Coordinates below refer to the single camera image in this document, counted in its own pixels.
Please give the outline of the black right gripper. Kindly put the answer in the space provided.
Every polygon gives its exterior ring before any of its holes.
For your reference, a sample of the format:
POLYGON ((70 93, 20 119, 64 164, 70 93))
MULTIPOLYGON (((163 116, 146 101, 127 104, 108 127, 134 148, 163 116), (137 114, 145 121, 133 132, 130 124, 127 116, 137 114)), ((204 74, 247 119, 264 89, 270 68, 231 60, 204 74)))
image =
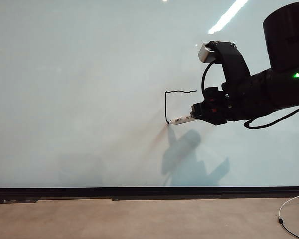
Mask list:
POLYGON ((204 89, 202 102, 195 103, 191 106, 191 116, 212 125, 226 124, 228 121, 242 120, 241 111, 237 101, 231 98, 228 92, 227 83, 222 83, 220 91, 218 87, 208 87, 204 89), (224 99, 224 115, 217 105, 213 102, 219 102, 224 99))

